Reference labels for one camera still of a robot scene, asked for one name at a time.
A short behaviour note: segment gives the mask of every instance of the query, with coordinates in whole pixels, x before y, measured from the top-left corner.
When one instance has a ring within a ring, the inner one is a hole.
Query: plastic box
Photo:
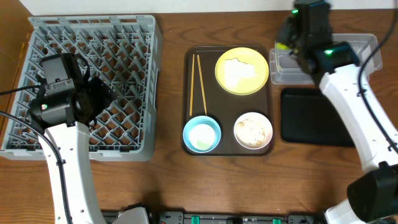
[[[44,77],[42,57],[82,54],[91,76],[102,79],[117,94],[97,116],[90,133],[90,158],[99,161],[148,161],[154,153],[157,75],[162,35],[153,16],[31,17],[34,27],[19,79],[19,87],[38,85]],[[80,68],[85,68],[79,61]],[[37,90],[16,93],[11,114],[24,119]],[[44,160],[37,136],[8,121],[0,156]]]
[[[347,41],[359,57],[361,63],[378,45],[373,34],[333,34],[334,41]],[[289,55],[291,50],[275,47],[269,54],[271,80],[274,84],[313,84],[311,77],[301,71],[297,62]],[[380,51],[369,61],[365,74],[370,75],[382,68]]]

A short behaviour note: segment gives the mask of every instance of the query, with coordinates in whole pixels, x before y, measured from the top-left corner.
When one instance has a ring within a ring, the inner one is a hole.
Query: green clip
[[[192,217],[191,220],[192,224],[200,224],[200,217]]]
[[[272,220],[272,224],[280,224],[280,220],[274,218],[274,219]]]

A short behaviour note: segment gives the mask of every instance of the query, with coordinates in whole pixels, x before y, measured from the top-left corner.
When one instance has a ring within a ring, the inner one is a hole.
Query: wooden chopstick
[[[191,103],[189,107],[189,116],[192,116],[192,104],[193,104],[193,77],[195,73],[195,54],[193,54],[192,57],[192,73],[191,73]]]
[[[198,57],[198,67],[199,67],[199,76],[200,76],[200,85],[201,85],[201,95],[203,97],[203,105],[205,105],[205,115],[207,116],[205,88],[203,87],[203,77],[201,75],[200,57],[199,55],[197,55],[197,57]]]

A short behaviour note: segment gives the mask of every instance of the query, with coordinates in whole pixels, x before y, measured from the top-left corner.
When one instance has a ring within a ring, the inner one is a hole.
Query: brown serving tray
[[[183,89],[183,127],[196,116],[205,115],[201,95],[200,76],[196,55],[200,56],[201,71],[203,75],[203,86],[205,89],[207,115],[218,122],[221,127],[221,141],[215,149],[207,153],[197,153],[189,150],[182,139],[182,147],[193,156],[263,156],[274,148],[274,137],[271,142],[262,149],[250,150],[241,146],[234,137],[233,126],[235,121],[244,113],[258,112],[265,115],[273,122],[271,78],[257,92],[238,96],[225,91],[217,82],[215,67],[218,58],[227,50],[236,47],[248,47],[257,50],[264,58],[267,50],[260,45],[229,45],[229,46],[198,46],[191,48],[185,55],[184,89]],[[192,55],[195,54],[195,76],[193,87],[193,109],[192,117],[189,116]]]

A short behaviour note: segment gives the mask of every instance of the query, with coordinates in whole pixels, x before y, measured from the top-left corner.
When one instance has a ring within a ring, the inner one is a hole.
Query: white wall
[[[34,16],[289,10],[293,0],[20,0]],[[333,9],[386,9],[393,0],[329,0]]]

